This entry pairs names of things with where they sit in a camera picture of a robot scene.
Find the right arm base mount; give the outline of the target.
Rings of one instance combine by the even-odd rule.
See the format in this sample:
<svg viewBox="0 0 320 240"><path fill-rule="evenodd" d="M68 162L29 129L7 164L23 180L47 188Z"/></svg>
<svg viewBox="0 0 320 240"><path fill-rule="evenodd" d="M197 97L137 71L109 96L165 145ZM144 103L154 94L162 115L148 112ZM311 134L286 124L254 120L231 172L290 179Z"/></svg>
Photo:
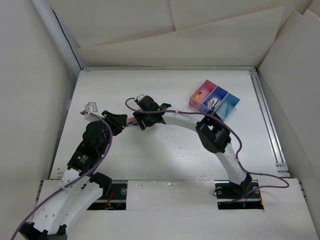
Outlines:
<svg viewBox="0 0 320 240"><path fill-rule="evenodd" d="M264 204L259 190L257 180L246 176L241 185L229 180L217 180L214 182L215 190L213 196L217 199L219 210L263 210Z"/></svg>

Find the pink highlighter pen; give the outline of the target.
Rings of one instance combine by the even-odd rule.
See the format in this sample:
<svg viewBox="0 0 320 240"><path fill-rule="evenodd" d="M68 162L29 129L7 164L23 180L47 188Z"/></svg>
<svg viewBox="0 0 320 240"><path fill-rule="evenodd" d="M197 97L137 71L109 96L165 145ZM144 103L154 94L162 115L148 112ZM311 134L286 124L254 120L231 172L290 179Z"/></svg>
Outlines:
<svg viewBox="0 0 320 240"><path fill-rule="evenodd" d="M136 123L137 123L137 120L136 120L136 119L129 119L129 120L127 120L127 122L126 122L127 125L134 125L134 124L136 124Z"/></svg>

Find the purple highlighter pen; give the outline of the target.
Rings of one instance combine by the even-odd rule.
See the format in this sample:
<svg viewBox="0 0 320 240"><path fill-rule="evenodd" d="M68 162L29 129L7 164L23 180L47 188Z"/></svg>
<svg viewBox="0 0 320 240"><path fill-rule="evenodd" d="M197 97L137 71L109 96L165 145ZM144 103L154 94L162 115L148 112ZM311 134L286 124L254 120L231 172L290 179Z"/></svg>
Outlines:
<svg viewBox="0 0 320 240"><path fill-rule="evenodd" d="M224 110L224 114L226 116L228 116L232 110L234 109L235 105L231 102L231 101L228 101L225 103L225 106L223 107L223 110Z"/></svg>

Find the blue green pen pack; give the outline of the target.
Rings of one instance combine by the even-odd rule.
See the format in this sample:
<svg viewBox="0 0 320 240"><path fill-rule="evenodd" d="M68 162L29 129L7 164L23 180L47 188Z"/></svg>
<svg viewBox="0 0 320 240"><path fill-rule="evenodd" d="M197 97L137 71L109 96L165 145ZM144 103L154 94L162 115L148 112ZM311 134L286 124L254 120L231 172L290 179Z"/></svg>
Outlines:
<svg viewBox="0 0 320 240"><path fill-rule="evenodd" d="M125 127L133 127L133 126L138 126L138 123L127 123Z"/></svg>

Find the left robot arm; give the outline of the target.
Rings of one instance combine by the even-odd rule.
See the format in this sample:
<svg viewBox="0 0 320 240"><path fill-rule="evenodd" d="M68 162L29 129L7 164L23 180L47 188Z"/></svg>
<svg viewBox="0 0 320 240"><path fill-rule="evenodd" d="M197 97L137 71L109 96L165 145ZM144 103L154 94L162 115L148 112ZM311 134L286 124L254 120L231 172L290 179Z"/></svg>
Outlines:
<svg viewBox="0 0 320 240"><path fill-rule="evenodd" d="M96 169L107 156L113 137L126 127L128 116L108 111L82 114L90 123L67 163L58 190L38 204L40 212L32 221L19 227L26 240L66 240L88 207L111 194L112 179Z"/></svg>

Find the yellow highlighter pen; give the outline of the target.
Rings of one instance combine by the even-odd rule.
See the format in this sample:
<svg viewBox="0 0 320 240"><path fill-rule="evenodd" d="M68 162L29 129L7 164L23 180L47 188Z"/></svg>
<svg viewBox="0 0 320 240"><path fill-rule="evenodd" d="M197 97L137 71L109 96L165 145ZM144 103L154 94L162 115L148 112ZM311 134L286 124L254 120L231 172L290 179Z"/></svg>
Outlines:
<svg viewBox="0 0 320 240"><path fill-rule="evenodd" d="M221 103L218 108L216 109L216 113L219 114L223 111L224 107L226 107L227 104L226 103Z"/></svg>

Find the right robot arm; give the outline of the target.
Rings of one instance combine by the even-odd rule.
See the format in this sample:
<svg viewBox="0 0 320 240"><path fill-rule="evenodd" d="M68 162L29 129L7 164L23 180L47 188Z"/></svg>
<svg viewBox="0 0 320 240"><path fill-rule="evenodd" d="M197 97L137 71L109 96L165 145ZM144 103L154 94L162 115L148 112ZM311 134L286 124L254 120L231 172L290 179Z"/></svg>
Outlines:
<svg viewBox="0 0 320 240"><path fill-rule="evenodd" d="M214 111L203 113L170 110L170 104L158 105L152 97L143 94L133 100L139 107L133 112L133 116L141 130L155 124L164 124L196 132L202 146L215 154L224 167L234 197L243 197L249 192L252 177L243 169L233 149L230 128Z"/></svg>

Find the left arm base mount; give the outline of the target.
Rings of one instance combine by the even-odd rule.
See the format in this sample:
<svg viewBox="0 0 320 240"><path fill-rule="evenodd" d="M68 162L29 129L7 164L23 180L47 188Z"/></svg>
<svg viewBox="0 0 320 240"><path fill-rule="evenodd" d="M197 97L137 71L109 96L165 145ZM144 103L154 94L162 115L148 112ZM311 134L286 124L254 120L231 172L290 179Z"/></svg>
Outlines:
<svg viewBox="0 0 320 240"><path fill-rule="evenodd" d="M127 206L128 181L112 180L112 184L103 190L100 198L95 200L89 211L123 211Z"/></svg>

